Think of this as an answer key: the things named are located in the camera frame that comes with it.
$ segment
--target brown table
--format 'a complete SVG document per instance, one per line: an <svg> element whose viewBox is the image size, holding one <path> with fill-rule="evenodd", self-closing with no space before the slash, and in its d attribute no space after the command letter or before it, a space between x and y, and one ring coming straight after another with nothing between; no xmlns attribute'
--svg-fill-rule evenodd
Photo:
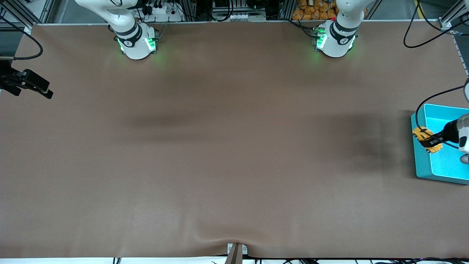
<svg viewBox="0 0 469 264"><path fill-rule="evenodd" d="M416 177L410 114L467 76L453 39L363 23L340 59L288 23L35 26L51 100L0 96L0 257L469 257L469 187ZM415 23L409 43L436 34ZM23 38L19 55L36 52ZM467 107L462 91L435 103Z"/></svg>

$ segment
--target floor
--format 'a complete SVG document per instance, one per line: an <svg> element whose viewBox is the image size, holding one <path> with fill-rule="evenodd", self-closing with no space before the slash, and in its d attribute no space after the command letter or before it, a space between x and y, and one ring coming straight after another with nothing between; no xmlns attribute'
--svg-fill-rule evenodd
<svg viewBox="0 0 469 264"><path fill-rule="evenodd" d="M438 18L442 16L453 4L455 0L423 0L424 13L428 18ZM95 13L77 5L74 0L64 0L61 2L66 8L57 12L53 17L54 23L105 23L105 21ZM383 0L372 19L410 19L415 10L414 0ZM457 28L460 32L469 32L469 26L461 25ZM18 32L0 31L0 54L14 55L21 39ZM469 37L456 37L461 54L465 61L469 61Z"/></svg>

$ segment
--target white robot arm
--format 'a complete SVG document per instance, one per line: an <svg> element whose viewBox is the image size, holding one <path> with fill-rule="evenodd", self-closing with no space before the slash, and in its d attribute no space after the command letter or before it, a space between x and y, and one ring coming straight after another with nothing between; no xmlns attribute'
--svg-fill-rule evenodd
<svg viewBox="0 0 469 264"><path fill-rule="evenodd" d="M145 23L137 23L127 9L135 6L137 0L75 0L76 3L89 9L109 23L121 50L130 59L140 60L156 51L158 38L155 29Z"/></svg>
<svg viewBox="0 0 469 264"><path fill-rule="evenodd" d="M337 0L339 13L335 21L320 25L323 36L317 40L316 48L329 57L342 57L352 47L355 33L364 18L363 9L374 0Z"/></svg>

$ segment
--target turquoise plastic container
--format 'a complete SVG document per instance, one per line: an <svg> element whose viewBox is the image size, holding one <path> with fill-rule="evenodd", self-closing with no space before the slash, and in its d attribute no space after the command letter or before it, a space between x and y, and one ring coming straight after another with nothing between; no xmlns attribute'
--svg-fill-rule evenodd
<svg viewBox="0 0 469 264"><path fill-rule="evenodd" d="M433 133L438 133L446 123L467 113L469 113L469 109L425 104L418 111L418 122L419 125L429 128ZM415 113L411 117L411 122L412 129L416 128ZM414 154L419 178L469 185L469 165L463 164L459 160L463 152L443 145L439 152L429 154L420 142L414 138Z"/></svg>

